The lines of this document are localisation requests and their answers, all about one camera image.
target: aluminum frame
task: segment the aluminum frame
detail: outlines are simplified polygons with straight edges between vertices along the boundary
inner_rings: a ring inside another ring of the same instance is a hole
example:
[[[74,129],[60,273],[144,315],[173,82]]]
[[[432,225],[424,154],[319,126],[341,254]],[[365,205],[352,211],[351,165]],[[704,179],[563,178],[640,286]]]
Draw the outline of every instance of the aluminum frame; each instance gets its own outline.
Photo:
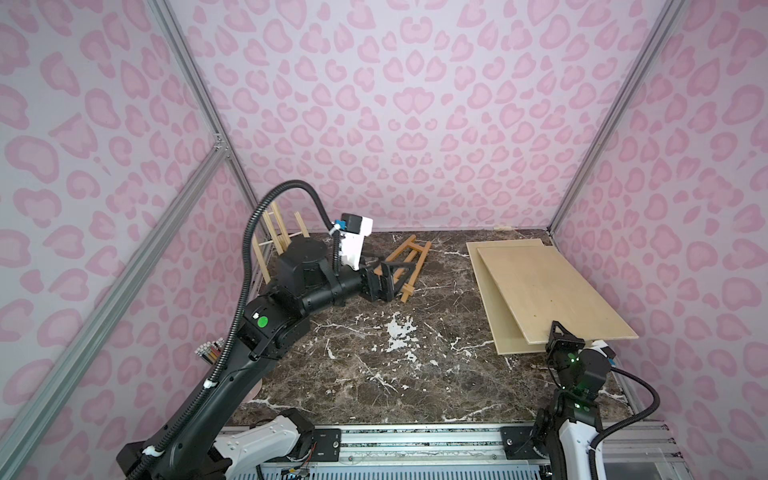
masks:
[[[258,204],[257,196],[248,181],[248,177],[243,169],[243,165],[240,163],[240,159],[237,158],[237,154],[231,147],[232,142],[230,141],[230,138],[227,135],[227,130],[224,128],[221,118],[216,111],[216,107],[214,107],[210,93],[205,87],[203,76],[200,74],[200,70],[197,68],[197,64],[192,57],[191,50],[184,37],[184,33],[181,30],[181,26],[179,25],[174,10],[168,4],[167,0],[147,0],[147,3],[154,13],[154,17],[157,20],[160,29],[165,34],[165,39],[176,58],[181,73],[190,85],[192,95],[194,95],[197,99],[197,103],[200,105],[201,114],[205,117],[208,126],[217,139],[216,147],[227,152],[227,162],[232,167],[235,177],[237,178],[237,183],[245,197],[248,199],[248,204],[250,205],[251,210],[255,209]]]
[[[208,153],[181,192],[171,201],[157,226],[138,247],[109,293],[18,413],[0,445],[0,478],[15,478],[24,468],[210,180],[219,167],[225,164],[225,157],[225,151],[215,148]]]
[[[571,207],[576,202],[579,192],[581,192],[581,188],[587,183],[589,174],[598,163],[598,160],[600,160],[605,144],[616,131],[616,128],[621,122],[621,118],[624,116],[624,112],[627,111],[627,108],[632,102],[632,98],[642,85],[646,74],[654,65],[654,61],[674,32],[677,23],[682,18],[682,13],[686,10],[688,2],[689,0],[667,0],[664,7],[662,7],[661,13],[656,19],[654,26],[651,28],[648,37],[645,39],[643,47],[640,49],[640,53],[638,53],[637,58],[635,58],[632,69],[627,74],[627,80],[621,85],[621,89],[616,95],[616,99],[611,105],[611,108],[608,110],[608,114],[606,115],[603,124],[594,136],[594,140],[589,146],[589,149],[584,156],[584,160],[581,162],[581,165],[579,165],[573,180],[568,185],[568,189],[563,196],[563,201],[560,202],[557,211],[552,217],[552,222],[549,224],[548,228],[551,237],[555,236],[558,229],[562,226],[565,217],[568,215],[568,211],[570,211]]]
[[[341,429],[338,462],[310,462],[310,467],[334,471],[348,468],[353,477],[362,468],[373,467],[391,472],[402,467],[464,469],[473,465],[504,467],[510,465],[547,465],[547,459],[507,460],[502,445],[501,427],[531,426],[518,423],[439,423],[424,425],[318,425],[318,429]],[[224,427],[231,434],[248,427]],[[692,480],[663,422],[643,421],[628,426],[604,441],[606,463],[653,463],[662,478]],[[267,468],[293,464],[270,463]]]

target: wooden board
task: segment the wooden board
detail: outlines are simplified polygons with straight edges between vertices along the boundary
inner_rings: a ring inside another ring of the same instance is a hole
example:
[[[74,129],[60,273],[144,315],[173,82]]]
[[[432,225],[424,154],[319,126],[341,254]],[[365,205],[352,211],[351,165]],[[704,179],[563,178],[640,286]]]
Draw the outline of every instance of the wooden board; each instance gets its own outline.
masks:
[[[488,324],[491,326],[491,334],[496,345],[496,352],[499,355],[509,355],[512,353],[534,353],[544,352],[543,345],[531,345],[525,341],[518,323],[512,316],[512,312],[507,307],[507,303],[493,281],[488,267],[483,263],[479,247],[535,247],[544,248],[541,240],[500,240],[495,242],[467,242],[469,258],[472,261],[472,269],[475,271],[475,278],[480,289],[480,297],[485,308],[485,315],[488,317]]]
[[[554,247],[482,247],[488,271],[528,343],[546,343],[553,320],[586,340],[637,334]]]

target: pink leopard print wall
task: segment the pink leopard print wall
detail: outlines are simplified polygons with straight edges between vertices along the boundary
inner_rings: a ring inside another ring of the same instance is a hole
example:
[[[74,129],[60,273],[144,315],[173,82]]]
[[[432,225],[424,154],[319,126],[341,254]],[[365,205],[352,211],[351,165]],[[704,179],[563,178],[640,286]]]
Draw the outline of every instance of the pink leopard print wall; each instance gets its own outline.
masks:
[[[21,478],[124,478],[114,457],[174,414],[225,336],[249,210],[223,165],[33,454]]]
[[[0,435],[211,144],[141,0],[0,5]]]
[[[766,25],[692,3],[557,235],[640,336],[617,351],[697,480],[768,472]]]
[[[171,4],[256,192],[407,230],[548,225],[663,2]]]

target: marble table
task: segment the marble table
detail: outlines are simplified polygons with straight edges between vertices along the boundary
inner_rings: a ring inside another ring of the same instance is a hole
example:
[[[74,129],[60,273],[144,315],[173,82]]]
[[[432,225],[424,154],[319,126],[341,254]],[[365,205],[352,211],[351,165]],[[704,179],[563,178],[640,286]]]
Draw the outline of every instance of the marble table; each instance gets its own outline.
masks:
[[[365,251],[385,256],[414,232],[374,233]],[[544,354],[499,356],[492,342],[466,242],[541,238],[543,230],[415,232],[432,241],[407,302],[356,298],[312,318],[303,337],[235,412],[249,425],[289,407],[316,425],[532,421],[554,385]],[[604,421],[630,415],[611,377]]]

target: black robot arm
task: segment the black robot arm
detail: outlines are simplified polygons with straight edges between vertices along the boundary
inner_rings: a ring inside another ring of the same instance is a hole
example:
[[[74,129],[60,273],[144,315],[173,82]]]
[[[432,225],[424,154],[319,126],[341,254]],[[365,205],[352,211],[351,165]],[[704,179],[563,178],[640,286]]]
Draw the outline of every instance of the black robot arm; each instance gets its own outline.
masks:
[[[332,228],[315,190],[301,180],[278,185],[261,200],[243,235],[243,289],[223,351],[206,378],[157,433],[145,442],[123,447],[118,464],[127,478],[224,478],[231,460],[213,447],[217,435],[248,392],[309,332],[309,317],[330,306],[342,306],[357,295],[369,301],[393,300],[408,277],[402,275],[395,285],[393,270],[413,269],[414,263],[376,260],[371,264],[363,261],[354,270],[339,265],[339,232],[333,239],[331,263],[323,241],[297,237],[277,258],[276,275],[264,293],[247,302],[252,277],[250,239],[266,207],[294,187],[310,194],[323,222]],[[382,275],[373,272],[378,265]]]

